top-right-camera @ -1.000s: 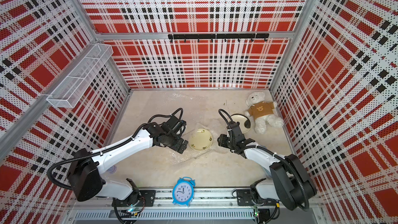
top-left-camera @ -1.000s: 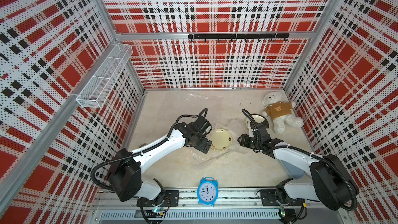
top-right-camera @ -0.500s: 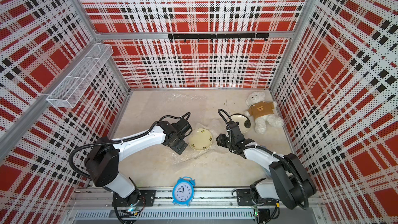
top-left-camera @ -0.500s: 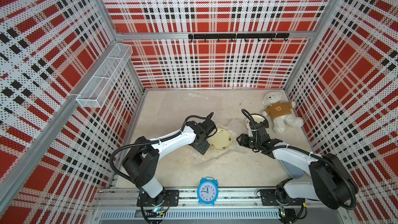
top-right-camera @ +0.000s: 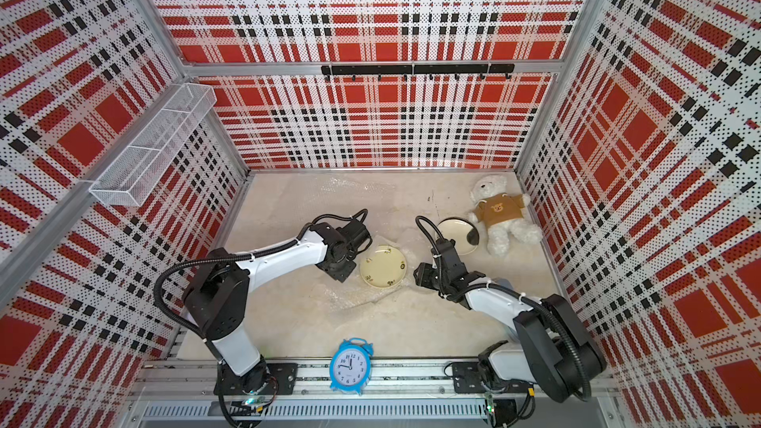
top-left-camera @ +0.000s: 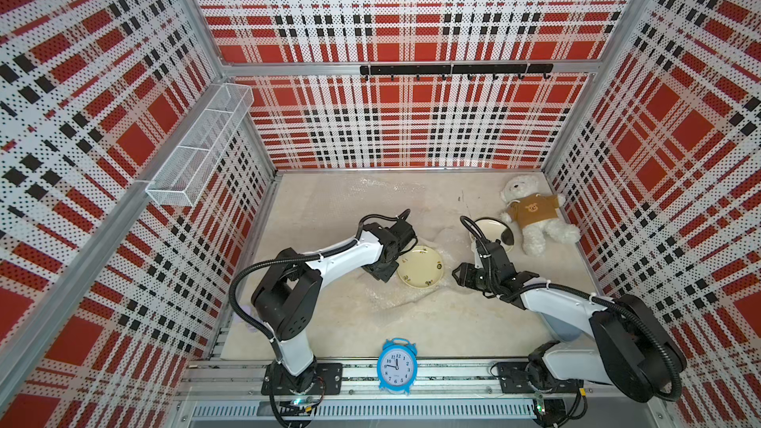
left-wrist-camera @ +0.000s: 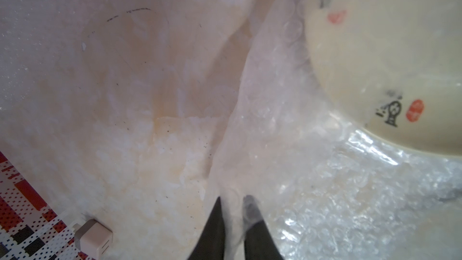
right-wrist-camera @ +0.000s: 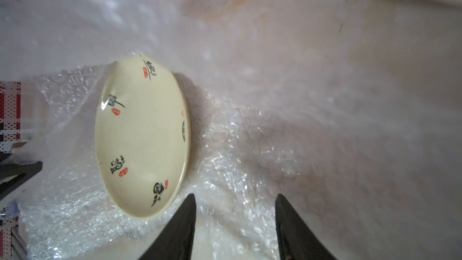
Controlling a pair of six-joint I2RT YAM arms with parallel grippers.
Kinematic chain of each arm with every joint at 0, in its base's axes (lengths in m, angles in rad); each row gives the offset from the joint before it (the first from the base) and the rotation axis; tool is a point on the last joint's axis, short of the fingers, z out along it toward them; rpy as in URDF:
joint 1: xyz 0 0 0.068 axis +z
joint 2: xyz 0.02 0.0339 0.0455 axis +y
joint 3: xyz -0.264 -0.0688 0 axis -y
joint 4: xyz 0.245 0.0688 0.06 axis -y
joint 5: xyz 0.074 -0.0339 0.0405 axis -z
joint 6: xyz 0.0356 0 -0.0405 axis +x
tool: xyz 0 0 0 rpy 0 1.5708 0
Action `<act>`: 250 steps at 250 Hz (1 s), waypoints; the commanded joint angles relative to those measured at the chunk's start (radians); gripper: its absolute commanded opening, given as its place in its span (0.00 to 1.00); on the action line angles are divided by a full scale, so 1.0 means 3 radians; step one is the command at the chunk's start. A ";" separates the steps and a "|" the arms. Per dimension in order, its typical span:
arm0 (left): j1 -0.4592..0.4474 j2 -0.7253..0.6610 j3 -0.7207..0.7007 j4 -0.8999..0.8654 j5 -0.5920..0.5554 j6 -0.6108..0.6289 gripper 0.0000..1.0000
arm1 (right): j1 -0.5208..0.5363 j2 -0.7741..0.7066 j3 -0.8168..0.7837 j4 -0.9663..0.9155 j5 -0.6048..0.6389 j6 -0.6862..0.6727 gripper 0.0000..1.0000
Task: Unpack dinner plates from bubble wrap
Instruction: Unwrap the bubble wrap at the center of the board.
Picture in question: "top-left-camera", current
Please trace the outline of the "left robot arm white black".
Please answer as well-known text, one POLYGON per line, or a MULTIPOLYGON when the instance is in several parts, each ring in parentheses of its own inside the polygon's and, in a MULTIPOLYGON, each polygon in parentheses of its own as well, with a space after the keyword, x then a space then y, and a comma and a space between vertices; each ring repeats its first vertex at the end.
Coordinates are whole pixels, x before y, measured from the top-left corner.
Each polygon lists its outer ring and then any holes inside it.
POLYGON ((262 333, 275 360, 268 366, 262 392, 282 394, 338 394, 339 364, 320 364, 306 335, 322 289, 344 275, 362 269, 387 283, 398 269, 398 259, 417 242, 410 211, 398 216, 362 217, 356 234, 336 245, 300 254, 288 248, 275 259, 239 271, 229 288, 233 312, 262 333))

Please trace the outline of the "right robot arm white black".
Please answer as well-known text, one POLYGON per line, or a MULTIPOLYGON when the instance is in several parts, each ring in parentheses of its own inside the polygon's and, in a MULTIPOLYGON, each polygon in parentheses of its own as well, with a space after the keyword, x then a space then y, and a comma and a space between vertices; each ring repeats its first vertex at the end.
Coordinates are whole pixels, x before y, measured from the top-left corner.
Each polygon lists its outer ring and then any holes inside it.
POLYGON ((637 402, 680 399, 686 357, 642 299, 603 297, 517 271, 497 242, 476 242, 474 255, 475 263, 454 269, 457 285, 539 314, 558 335, 533 355, 540 374, 610 384, 637 402))

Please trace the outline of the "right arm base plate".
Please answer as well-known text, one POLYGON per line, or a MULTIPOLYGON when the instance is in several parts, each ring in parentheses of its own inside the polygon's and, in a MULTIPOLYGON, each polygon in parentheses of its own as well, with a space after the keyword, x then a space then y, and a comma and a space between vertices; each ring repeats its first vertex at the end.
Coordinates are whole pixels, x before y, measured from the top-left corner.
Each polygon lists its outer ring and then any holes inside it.
POLYGON ((498 362, 491 370, 504 394, 575 394, 582 380, 558 380, 537 362, 498 362))

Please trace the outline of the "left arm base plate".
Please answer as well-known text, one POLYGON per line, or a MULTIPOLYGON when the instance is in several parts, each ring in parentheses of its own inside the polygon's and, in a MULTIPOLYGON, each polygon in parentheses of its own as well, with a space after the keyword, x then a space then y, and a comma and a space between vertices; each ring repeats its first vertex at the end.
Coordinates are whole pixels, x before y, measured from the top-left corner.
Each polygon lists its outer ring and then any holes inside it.
POLYGON ((294 376, 277 362, 267 366, 261 394, 268 396, 336 396, 342 386, 343 365, 313 362, 302 374, 294 376))

